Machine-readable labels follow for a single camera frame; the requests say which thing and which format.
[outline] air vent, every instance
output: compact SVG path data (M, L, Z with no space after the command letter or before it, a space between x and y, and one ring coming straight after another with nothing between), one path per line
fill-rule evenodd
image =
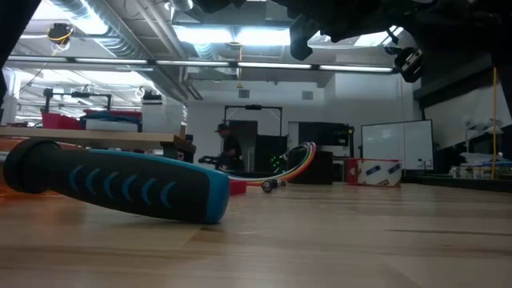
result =
M238 97L242 99L249 99L249 91L245 89L241 89L238 91Z
M313 100L313 91L303 91L302 100Z

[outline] screwdriver handle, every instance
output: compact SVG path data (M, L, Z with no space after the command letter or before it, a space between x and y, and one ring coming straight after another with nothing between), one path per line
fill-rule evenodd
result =
M53 190L84 202L156 218L213 224L226 211L226 174L173 159L112 150L64 150L31 138L4 162L19 192Z

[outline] cap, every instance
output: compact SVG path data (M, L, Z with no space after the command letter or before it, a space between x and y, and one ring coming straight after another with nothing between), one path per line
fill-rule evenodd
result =
M223 131L223 130L228 130L229 127L228 125L224 124L224 123L220 123L217 125L217 129L215 132L219 132L219 131Z

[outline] person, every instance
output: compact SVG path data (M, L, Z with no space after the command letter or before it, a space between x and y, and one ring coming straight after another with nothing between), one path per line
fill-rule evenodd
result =
M215 131L224 140L222 155L228 157L228 170L243 170L242 148L240 142L231 134L228 125L218 124Z

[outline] doorway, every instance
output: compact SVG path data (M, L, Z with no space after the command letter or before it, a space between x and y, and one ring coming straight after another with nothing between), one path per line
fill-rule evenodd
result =
M254 152L258 136L257 121L229 120L231 134L240 142L245 172L254 172Z

